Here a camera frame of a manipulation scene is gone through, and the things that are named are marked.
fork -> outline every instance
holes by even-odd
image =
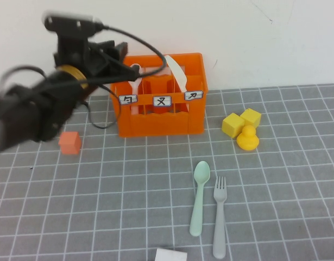
[[[212,254],[218,259],[226,256],[225,216],[223,204],[227,199],[226,178],[217,177],[214,188],[214,199],[217,203],[216,221]]]

white wall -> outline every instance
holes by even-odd
[[[210,89],[334,82],[334,0],[0,0],[0,74],[26,63],[52,69],[45,10],[93,15],[163,53],[200,52]],[[95,38],[107,39],[149,53],[115,33]]]

yellow rubber duck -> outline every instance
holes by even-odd
[[[246,151],[252,151],[257,148],[260,141],[256,136],[255,127],[251,125],[244,126],[242,133],[237,137],[237,143],[240,148]]]

white label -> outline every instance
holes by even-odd
[[[202,99],[203,98],[203,92],[202,91],[187,91],[185,92],[185,100],[191,101],[195,99]]]
[[[138,96],[136,95],[121,95],[119,97],[119,102],[122,105],[131,104],[138,101]]]
[[[172,105],[171,96],[154,96],[154,106],[169,107]]]

orange crate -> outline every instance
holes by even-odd
[[[121,137],[203,133],[208,92],[203,57],[200,53],[173,54],[171,57],[184,68],[187,93],[180,91],[173,75],[159,74],[142,79],[137,101],[121,106],[122,113],[118,120]],[[126,57],[124,63],[128,66],[139,64],[145,70],[152,70],[161,66],[162,61],[155,55],[145,55]],[[128,82],[112,84],[111,90],[121,100],[130,100],[126,96],[132,94]],[[117,116],[119,103],[111,98]],[[132,115],[132,106],[138,106],[138,114]]]

